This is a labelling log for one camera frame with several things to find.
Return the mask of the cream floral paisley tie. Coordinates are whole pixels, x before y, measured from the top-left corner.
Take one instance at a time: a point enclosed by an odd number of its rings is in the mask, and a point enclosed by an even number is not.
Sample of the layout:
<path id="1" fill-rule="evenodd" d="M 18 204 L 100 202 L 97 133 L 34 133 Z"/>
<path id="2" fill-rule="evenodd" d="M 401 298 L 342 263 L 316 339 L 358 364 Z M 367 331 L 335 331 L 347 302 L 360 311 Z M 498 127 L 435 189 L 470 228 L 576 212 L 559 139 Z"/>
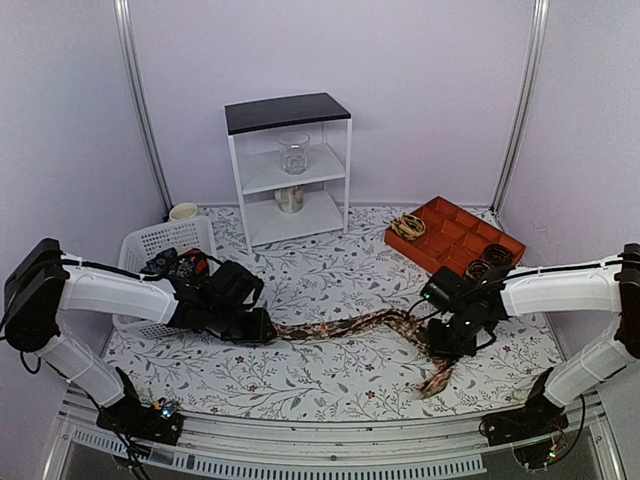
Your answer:
<path id="1" fill-rule="evenodd" d="M 402 309 L 380 309 L 372 313 L 315 324 L 276 325 L 276 338 L 285 341 L 319 341 L 363 334 L 378 327 L 387 327 L 403 337 L 436 365 L 436 373 L 426 380 L 419 392 L 423 399 L 441 393 L 449 384 L 456 361 L 435 352 L 428 339 L 424 319 Z"/>

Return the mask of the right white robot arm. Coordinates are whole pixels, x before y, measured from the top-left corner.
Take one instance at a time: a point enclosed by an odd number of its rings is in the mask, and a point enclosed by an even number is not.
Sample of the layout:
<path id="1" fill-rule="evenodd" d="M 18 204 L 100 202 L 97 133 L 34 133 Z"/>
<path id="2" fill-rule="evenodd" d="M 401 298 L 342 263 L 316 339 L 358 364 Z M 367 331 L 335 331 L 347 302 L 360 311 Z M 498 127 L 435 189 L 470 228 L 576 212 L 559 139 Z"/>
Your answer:
<path id="1" fill-rule="evenodd" d="M 639 358 L 639 246 L 628 243 L 614 256 L 587 263 L 503 266 L 478 281 L 439 268 L 422 297 L 448 321 L 429 320 L 431 355 L 447 360 L 473 356 L 476 336 L 498 322 L 533 313 L 606 311 L 617 320 L 570 359 L 541 374 L 518 412 L 517 427 L 537 436 L 576 397 Z"/>

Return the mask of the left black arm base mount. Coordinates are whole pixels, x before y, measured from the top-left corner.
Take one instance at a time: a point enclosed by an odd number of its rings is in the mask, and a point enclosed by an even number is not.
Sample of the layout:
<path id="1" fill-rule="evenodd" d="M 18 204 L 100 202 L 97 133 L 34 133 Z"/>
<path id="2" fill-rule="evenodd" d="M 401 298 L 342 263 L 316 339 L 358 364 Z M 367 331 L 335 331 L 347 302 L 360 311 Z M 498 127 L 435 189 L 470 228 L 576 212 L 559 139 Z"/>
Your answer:
<path id="1" fill-rule="evenodd" d="M 176 446 L 184 423 L 176 400 L 160 398 L 143 405 L 137 398 L 124 397 L 109 407 L 101 407 L 96 425 L 122 436 Z"/>

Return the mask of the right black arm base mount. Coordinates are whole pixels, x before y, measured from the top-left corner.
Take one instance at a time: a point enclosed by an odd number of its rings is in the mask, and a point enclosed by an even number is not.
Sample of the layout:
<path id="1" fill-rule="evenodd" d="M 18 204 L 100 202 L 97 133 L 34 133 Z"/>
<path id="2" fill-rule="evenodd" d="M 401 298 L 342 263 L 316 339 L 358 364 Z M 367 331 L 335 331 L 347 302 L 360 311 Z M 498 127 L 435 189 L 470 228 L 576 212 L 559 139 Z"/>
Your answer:
<path id="1" fill-rule="evenodd" d="M 501 413 L 488 414 L 482 417 L 478 431 L 485 437 L 490 446 L 511 444 L 549 435 L 544 442 L 514 447 L 512 454 L 516 462 L 527 471 L 547 470 L 560 463 L 577 445 L 586 420 L 586 404 L 581 400 L 581 417 L 577 433 L 571 443 L 565 429 L 569 426 L 567 415 L 546 413 L 541 409 L 521 407 Z"/>

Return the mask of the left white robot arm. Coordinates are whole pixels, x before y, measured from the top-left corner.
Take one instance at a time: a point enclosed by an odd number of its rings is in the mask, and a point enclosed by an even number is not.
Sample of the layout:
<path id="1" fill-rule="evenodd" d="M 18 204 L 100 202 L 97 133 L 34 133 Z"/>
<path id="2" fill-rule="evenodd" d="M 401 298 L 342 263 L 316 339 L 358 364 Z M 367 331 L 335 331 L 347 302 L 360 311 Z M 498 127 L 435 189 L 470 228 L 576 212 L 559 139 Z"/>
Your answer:
<path id="1" fill-rule="evenodd" d="M 62 311 L 132 317 L 222 341 L 265 344 L 276 329 L 258 306 L 263 282 L 236 262 L 219 263 L 193 277 L 134 273 L 64 252 L 41 240 L 7 278 L 1 326 L 5 341 L 33 353 L 88 393 L 128 434 L 148 426 L 127 376 L 58 323 Z"/>

